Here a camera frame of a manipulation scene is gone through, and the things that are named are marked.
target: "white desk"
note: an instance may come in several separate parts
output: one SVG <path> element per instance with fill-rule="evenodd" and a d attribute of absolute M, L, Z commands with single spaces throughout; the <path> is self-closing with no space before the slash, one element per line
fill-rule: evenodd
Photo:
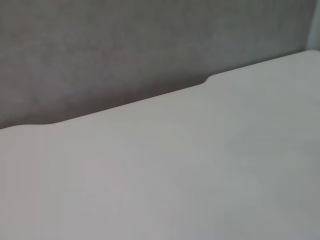
<path fill-rule="evenodd" d="M 1 240 L 319 238 L 319 52 L 0 130 Z"/>

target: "desk surface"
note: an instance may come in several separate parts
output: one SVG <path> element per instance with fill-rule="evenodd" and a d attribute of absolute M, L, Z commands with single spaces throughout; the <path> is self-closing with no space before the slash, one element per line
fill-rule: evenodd
<path fill-rule="evenodd" d="M 1 240 L 320 238 L 320 52 L 0 131 Z"/>

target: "white tabletop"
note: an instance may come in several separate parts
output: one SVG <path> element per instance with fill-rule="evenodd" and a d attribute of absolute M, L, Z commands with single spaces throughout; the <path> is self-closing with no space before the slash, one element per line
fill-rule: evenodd
<path fill-rule="evenodd" d="M 320 53 L 0 130 L 1 240 L 320 238 Z"/>

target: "wall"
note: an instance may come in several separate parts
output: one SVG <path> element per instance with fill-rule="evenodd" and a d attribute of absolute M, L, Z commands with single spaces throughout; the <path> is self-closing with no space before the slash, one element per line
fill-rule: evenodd
<path fill-rule="evenodd" d="M 316 0 L 1 0 L 0 128 L 47 124 L 303 51 Z"/>
<path fill-rule="evenodd" d="M 314 10 L 306 49 L 320 50 L 320 2 L 318 0 Z"/>

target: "gray wall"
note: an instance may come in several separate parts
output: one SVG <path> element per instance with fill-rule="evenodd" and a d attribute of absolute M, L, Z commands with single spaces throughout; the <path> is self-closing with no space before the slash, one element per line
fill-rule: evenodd
<path fill-rule="evenodd" d="M 309 37 L 306 44 L 308 50 L 320 50 L 320 2 L 314 7 L 313 20 L 309 31 Z"/>
<path fill-rule="evenodd" d="M 0 128 L 46 124 L 303 51 L 316 0 L 1 0 Z"/>

